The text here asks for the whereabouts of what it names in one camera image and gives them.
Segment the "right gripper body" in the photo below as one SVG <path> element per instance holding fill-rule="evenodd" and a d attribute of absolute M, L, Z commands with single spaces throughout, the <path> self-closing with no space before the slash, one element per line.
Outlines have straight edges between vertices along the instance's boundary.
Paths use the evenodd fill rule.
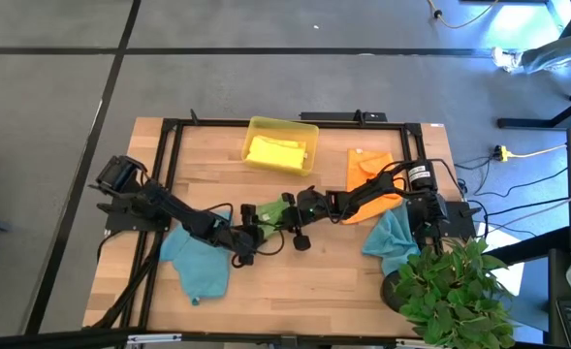
<path fill-rule="evenodd" d="M 295 204 L 289 209 L 294 226 L 303 227 L 319 220 L 328 219 L 336 224 L 341 221 L 340 191 L 329 190 L 324 194 L 309 187 L 295 195 Z"/>

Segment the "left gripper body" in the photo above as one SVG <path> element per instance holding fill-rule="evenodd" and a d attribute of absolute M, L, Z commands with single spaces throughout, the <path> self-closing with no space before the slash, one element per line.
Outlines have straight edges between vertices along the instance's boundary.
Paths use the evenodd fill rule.
<path fill-rule="evenodd" d="M 254 254 L 265 242 L 264 231 L 257 224 L 231 226 L 219 223 L 215 228 L 216 245 L 239 255 Z"/>

